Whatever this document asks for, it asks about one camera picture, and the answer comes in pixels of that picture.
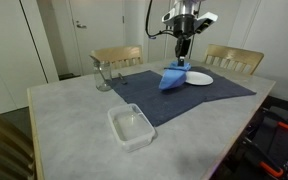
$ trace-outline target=gray table top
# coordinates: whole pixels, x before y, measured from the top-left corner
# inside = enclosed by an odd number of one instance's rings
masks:
[[[107,111],[126,104],[114,90],[100,92],[93,75],[28,89],[33,141],[40,178],[53,179],[208,179],[243,131],[275,82],[204,66],[257,92],[202,103],[155,128],[153,142],[127,153],[118,146]],[[117,77],[152,70],[170,61],[127,67]]]

